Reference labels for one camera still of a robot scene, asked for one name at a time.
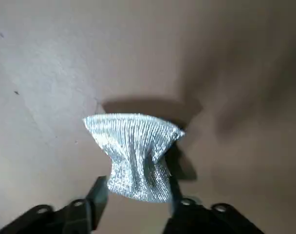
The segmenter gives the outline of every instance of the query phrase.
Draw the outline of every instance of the silver fabric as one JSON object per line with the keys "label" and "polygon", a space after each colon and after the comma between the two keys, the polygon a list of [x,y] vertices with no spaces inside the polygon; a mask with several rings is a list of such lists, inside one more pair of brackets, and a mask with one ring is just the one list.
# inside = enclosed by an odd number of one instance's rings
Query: silver fabric
{"label": "silver fabric", "polygon": [[184,135],[182,130],[141,114],[95,115],[84,123],[112,160],[110,191],[140,201],[170,200],[170,173],[163,154]]}

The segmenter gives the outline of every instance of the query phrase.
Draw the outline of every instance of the screw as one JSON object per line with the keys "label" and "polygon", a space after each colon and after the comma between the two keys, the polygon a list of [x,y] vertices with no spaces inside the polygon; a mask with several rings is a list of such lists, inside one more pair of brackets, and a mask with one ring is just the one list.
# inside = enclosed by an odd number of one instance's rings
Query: screw
{"label": "screw", "polygon": [[219,212],[225,212],[226,211],[226,207],[222,206],[222,205],[218,205],[215,207],[215,210],[219,211]]}
{"label": "screw", "polygon": [[191,201],[189,199],[183,199],[181,200],[181,203],[184,205],[184,206],[189,206],[191,205]]}
{"label": "screw", "polygon": [[42,213],[45,213],[45,212],[47,212],[46,208],[42,208],[42,209],[37,211],[38,214],[42,214]]}
{"label": "screw", "polygon": [[81,206],[82,204],[83,204],[82,201],[77,201],[77,202],[74,204],[74,206]]}

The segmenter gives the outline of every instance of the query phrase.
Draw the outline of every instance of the beige background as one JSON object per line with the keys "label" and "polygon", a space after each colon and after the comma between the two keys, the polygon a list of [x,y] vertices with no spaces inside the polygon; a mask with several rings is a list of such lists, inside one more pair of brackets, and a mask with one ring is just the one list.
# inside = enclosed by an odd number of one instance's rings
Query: beige background
{"label": "beige background", "polygon": [[[296,234],[295,0],[0,0],[0,228],[109,175],[81,119],[125,103],[188,125],[186,195]],[[101,234],[169,216],[109,199]]]}

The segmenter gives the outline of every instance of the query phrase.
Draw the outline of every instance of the crumpled fabric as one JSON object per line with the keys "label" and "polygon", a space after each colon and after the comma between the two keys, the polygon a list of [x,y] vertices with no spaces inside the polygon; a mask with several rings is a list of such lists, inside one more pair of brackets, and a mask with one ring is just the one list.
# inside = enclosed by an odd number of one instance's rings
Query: crumpled fabric
{"label": "crumpled fabric", "polygon": [[184,135],[176,125],[142,114],[101,114],[84,119],[86,128],[111,158],[108,189],[149,202],[171,199],[164,153]]}

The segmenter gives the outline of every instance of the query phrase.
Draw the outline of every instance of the table surface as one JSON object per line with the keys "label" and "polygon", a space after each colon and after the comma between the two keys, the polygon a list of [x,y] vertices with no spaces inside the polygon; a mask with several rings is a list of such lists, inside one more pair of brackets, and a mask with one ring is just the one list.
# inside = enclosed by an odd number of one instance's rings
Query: table surface
{"label": "table surface", "polygon": [[[296,1],[0,0],[0,228],[110,174],[82,122],[105,111],[184,123],[185,195],[296,234]],[[110,194],[97,233],[168,216]]]}

